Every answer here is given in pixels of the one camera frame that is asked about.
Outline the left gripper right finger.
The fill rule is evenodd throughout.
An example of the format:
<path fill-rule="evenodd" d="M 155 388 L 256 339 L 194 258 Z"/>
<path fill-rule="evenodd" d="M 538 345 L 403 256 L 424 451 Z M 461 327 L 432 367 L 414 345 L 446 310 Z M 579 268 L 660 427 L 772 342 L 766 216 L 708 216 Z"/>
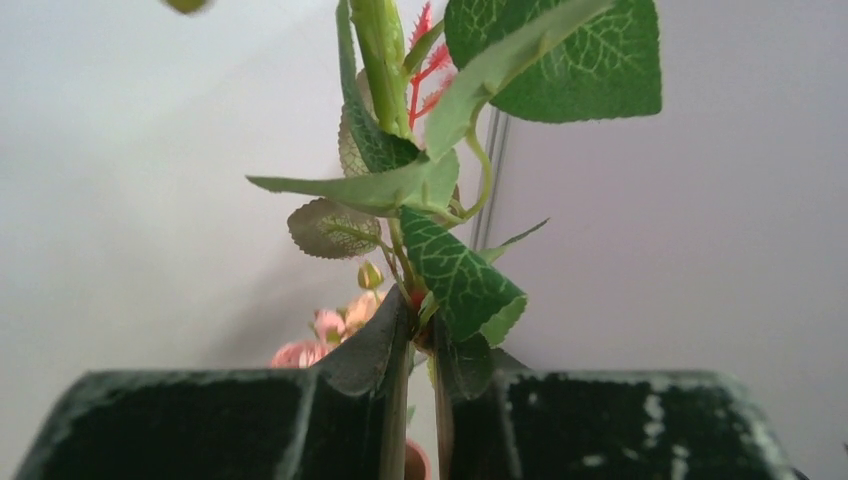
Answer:
<path fill-rule="evenodd" d="M 436 331 L 433 340 L 440 477 L 519 479 L 505 381 L 527 366 L 480 334 L 454 342 Z"/>

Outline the pink flower stem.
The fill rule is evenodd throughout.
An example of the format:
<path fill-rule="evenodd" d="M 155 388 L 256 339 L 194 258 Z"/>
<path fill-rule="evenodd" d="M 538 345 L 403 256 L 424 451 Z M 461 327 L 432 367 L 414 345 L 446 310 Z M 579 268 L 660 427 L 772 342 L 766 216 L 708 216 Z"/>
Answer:
<path fill-rule="evenodd" d="M 385 278 L 370 261 L 363 261 L 357 271 L 361 293 L 346 306 L 317 309 L 310 324 L 314 338 L 282 345 L 272 356 L 269 367 L 306 369 L 325 358 L 345 341 L 357 334 L 375 315 L 387 292 L 380 287 Z"/>
<path fill-rule="evenodd" d="M 340 178 L 254 176 L 309 197 L 288 219 L 300 250 L 325 259 L 381 250 L 413 311 L 413 335 L 441 317 L 450 341 L 501 344 L 528 297 L 453 234 L 487 204 L 493 165 L 477 134 L 487 106 L 563 124 L 662 108 L 651 1 L 450 1 L 406 35 L 393 1 L 335 11 L 343 95 Z"/>

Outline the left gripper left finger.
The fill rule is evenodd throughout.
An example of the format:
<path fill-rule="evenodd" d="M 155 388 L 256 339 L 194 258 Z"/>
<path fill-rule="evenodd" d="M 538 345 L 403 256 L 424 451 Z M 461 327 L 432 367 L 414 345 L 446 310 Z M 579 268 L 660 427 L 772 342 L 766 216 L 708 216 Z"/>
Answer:
<path fill-rule="evenodd" d="M 313 479 L 404 476 L 409 320 L 393 287 L 374 317 L 316 365 Z"/>

